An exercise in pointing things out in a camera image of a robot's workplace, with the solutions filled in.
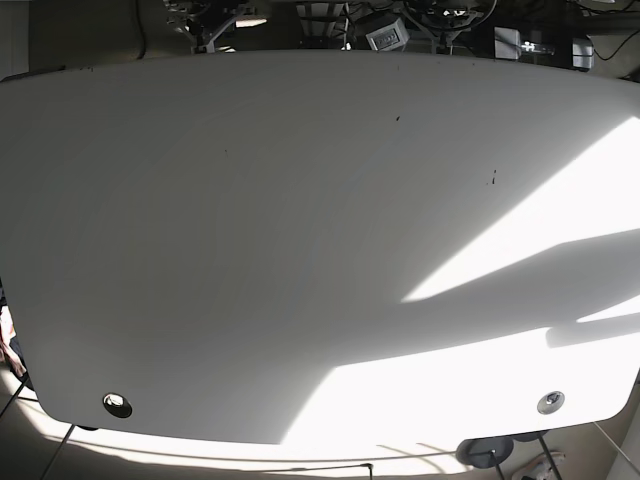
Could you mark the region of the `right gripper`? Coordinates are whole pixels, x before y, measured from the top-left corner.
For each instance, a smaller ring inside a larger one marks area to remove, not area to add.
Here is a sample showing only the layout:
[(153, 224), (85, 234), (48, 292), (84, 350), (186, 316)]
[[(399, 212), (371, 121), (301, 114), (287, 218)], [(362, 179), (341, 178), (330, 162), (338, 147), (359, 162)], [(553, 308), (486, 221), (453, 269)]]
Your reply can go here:
[(245, 12), (239, 0), (165, 0), (167, 24), (184, 35), (192, 54), (211, 53), (219, 38)]

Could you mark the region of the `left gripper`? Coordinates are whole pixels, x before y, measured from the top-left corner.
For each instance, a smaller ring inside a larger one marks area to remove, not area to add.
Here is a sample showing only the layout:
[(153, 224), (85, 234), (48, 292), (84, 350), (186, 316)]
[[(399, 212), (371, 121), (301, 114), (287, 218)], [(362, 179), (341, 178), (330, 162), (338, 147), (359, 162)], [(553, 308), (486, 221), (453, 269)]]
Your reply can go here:
[(402, 13), (431, 40), (433, 53), (453, 54), (460, 34), (473, 32), (494, 14), (498, 1), (403, 1)]

